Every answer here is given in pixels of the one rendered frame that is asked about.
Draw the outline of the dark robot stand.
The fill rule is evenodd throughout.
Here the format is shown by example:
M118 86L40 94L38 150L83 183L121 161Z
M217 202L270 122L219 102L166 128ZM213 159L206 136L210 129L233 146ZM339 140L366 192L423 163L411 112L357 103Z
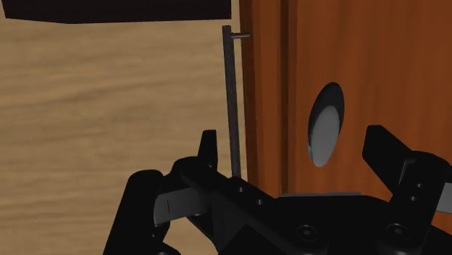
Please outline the dark robot stand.
M62 24L229 20L231 0L1 0L6 18Z

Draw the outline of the reddish brown wooden cabinet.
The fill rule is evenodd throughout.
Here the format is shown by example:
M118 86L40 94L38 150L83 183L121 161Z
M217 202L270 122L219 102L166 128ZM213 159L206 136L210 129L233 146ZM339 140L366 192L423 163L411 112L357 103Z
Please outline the reddish brown wooden cabinet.
M390 191L361 156L368 125L452 163L452 0L231 0L248 181L272 196ZM345 114L323 167L309 114L331 82Z

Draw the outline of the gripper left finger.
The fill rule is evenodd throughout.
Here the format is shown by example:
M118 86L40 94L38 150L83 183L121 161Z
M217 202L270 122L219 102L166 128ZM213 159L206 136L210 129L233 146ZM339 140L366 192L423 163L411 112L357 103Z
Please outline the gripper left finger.
M196 156L178 159L169 174L140 170L127 180L102 255L181 255L164 242L173 220L188 218L218 255L286 255L254 229L235 207L186 184L183 170L217 171L217 133L205 130Z

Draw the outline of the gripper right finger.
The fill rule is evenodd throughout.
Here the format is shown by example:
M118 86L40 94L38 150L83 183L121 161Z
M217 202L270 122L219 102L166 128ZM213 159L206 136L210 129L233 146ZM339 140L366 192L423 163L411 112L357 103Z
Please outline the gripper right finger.
M381 125L367 127L362 157L392 193L374 232L378 255L452 255L452 235L432 225L452 165Z

